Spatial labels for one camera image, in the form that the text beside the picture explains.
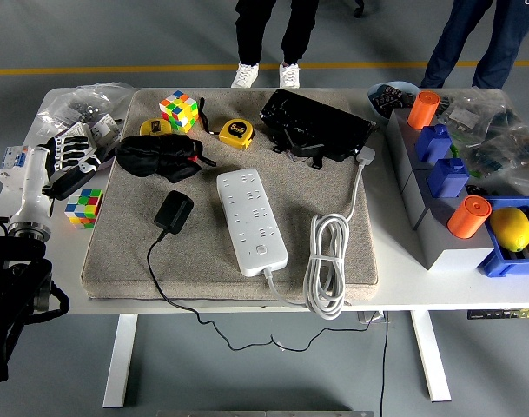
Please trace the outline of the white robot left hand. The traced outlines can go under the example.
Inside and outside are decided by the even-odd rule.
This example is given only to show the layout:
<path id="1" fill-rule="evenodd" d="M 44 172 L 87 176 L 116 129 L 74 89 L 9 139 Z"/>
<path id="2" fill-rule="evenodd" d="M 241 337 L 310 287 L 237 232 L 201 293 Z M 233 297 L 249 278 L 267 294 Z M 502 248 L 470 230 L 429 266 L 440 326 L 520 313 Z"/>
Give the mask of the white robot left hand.
<path id="1" fill-rule="evenodd" d="M 54 200 L 63 200 L 97 172 L 108 150 L 87 136 L 56 136 L 30 151 L 25 163 L 22 203 L 9 234 L 47 241 Z"/>

